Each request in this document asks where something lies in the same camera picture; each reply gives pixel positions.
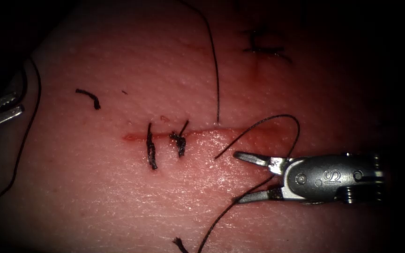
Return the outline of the right arm needle driver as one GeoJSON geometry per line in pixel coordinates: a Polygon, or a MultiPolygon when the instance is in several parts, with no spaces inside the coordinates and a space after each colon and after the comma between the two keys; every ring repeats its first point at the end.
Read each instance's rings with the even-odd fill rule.
{"type": "Polygon", "coordinates": [[[286,201],[347,204],[385,199],[379,157],[341,154],[291,158],[284,165],[280,196],[286,201]]]}

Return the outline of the right arm needle driver jaw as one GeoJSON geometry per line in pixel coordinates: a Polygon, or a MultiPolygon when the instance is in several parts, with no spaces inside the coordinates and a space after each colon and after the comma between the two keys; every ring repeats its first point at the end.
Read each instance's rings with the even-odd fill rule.
{"type": "Polygon", "coordinates": [[[282,157],[272,157],[249,153],[244,151],[235,151],[233,157],[260,167],[267,168],[271,173],[282,175],[288,164],[288,159],[282,157]]]}
{"type": "Polygon", "coordinates": [[[257,201],[281,201],[283,199],[284,197],[281,188],[273,188],[269,190],[247,193],[243,196],[236,197],[235,203],[246,204],[257,201]]]}

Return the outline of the left arm needle driver jaw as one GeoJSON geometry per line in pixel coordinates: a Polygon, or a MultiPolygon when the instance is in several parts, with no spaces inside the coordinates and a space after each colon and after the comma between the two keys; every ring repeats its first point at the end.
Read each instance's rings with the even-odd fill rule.
{"type": "Polygon", "coordinates": [[[0,97],[0,109],[2,109],[4,106],[10,105],[17,99],[17,93],[12,92],[6,95],[3,95],[0,97]]]}
{"type": "Polygon", "coordinates": [[[15,117],[21,115],[24,112],[24,106],[18,105],[14,108],[11,108],[7,111],[0,112],[0,124],[14,119],[15,117]]]}

